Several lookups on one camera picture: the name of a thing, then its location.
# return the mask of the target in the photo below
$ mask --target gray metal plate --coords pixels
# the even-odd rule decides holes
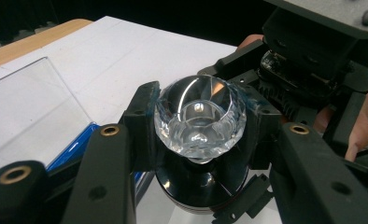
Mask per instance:
[[[368,38],[362,18],[368,0],[265,0],[358,39]]]

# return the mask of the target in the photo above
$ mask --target wooden edge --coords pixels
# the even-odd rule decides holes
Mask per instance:
[[[0,65],[17,59],[36,49],[40,49],[49,43],[66,35],[70,35],[91,23],[92,21],[83,19],[67,21],[41,33],[28,36],[22,40],[3,46],[0,48]]]

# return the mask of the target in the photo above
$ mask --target transparent crystal object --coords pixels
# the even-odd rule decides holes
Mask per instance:
[[[246,109],[234,85],[217,77],[192,76],[162,90],[154,120],[156,133],[168,148],[206,163],[242,137]]]

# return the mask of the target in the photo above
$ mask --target white table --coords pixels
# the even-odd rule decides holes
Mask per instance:
[[[78,101],[98,124],[114,123],[129,104],[137,87],[159,80],[161,87],[194,75],[235,47],[177,35],[110,17],[102,18],[71,35],[0,66],[6,76],[42,57],[48,57]],[[43,151],[48,164],[59,150]],[[15,157],[0,158],[5,162]],[[31,158],[40,160],[35,154]],[[153,180],[137,207],[137,223],[210,223],[212,216],[196,216],[176,207]],[[281,223],[275,201],[252,221]]]

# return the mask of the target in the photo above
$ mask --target person's hand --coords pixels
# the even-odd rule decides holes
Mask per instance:
[[[254,42],[257,39],[262,40],[263,35],[249,35],[237,49],[241,49],[244,46]],[[333,115],[333,111],[328,107],[321,109],[315,120],[313,128],[324,133],[327,125]],[[353,130],[349,136],[347,154],[345,159],[348,161],[354,161],[357,153],[363,148],[368,146],[368,93],[366,95],[364,104],[362,105],[361,111],[357,117]]]

